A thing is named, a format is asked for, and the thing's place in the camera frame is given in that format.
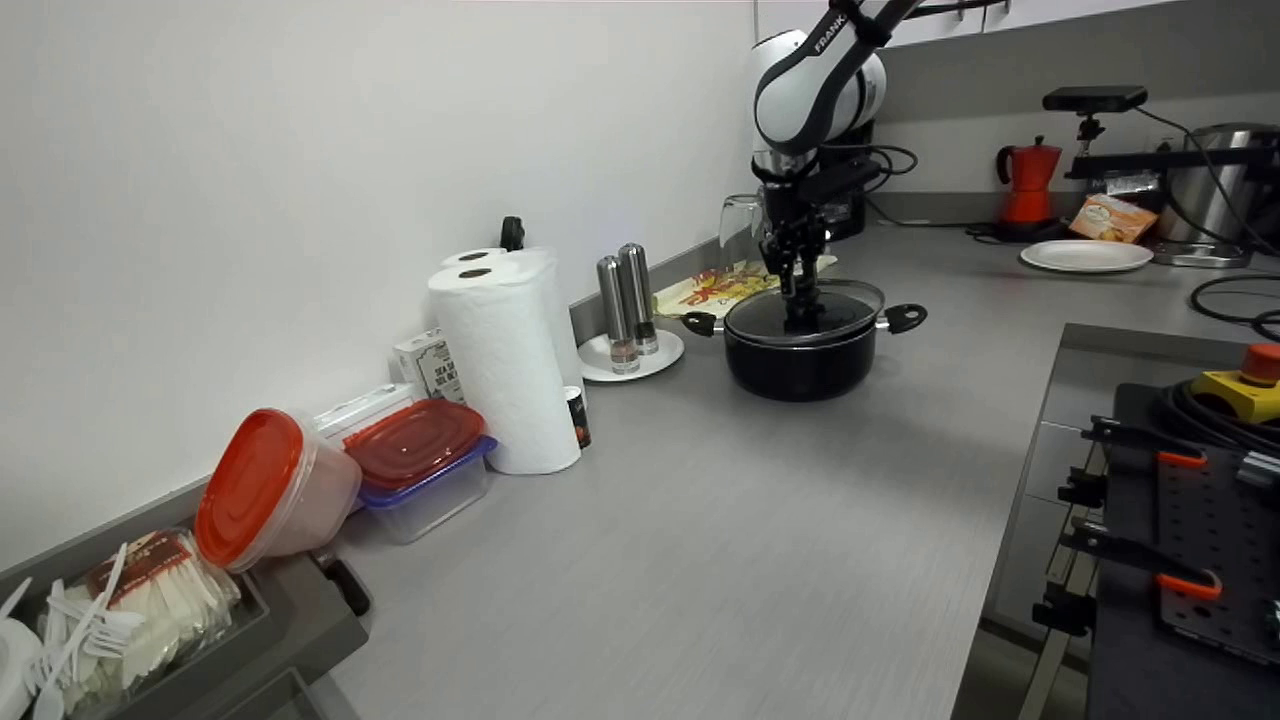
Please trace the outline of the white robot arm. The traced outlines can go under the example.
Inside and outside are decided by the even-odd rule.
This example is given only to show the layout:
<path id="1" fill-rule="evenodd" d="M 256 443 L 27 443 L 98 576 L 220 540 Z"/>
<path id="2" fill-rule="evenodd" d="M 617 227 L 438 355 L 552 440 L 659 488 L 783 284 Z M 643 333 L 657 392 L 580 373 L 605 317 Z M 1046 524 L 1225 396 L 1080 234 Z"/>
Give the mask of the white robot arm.
<path id="1" fill-rule="evenodd" d="M 864 13 L 864 0 L 826 0 L 812 30 L 783 49 L 751 87 L 751 127 L 762 157 L 751 164 L 762 182 L 771 240 L 767 271 L 783 290 L 783 327 L 812 333 L 821 325 L 815 255 L 821 203 L 826 180 L 821 151 L 842 131 L 876 121 L 888 95 L 881 49 L 916 13 L 919 0 L 883 0 Z"/>

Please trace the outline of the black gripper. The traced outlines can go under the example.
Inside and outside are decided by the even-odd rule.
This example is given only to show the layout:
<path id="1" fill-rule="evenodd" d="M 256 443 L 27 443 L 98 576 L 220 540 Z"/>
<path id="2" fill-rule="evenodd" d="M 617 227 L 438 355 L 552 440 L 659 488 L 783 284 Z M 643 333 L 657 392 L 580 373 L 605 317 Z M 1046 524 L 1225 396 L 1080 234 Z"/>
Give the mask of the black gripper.
<path id="1" fill-rule="evenodd" d="M 853 149 L 821 149 L 807 158 L 757 151 L 751 175 L 762 196 L 758 259 L 779 279 L 789 327 L 821 327 L 821 271 L 794 264 L 807 240 L 857 234 L 864 227 L 866 164 Z"/>

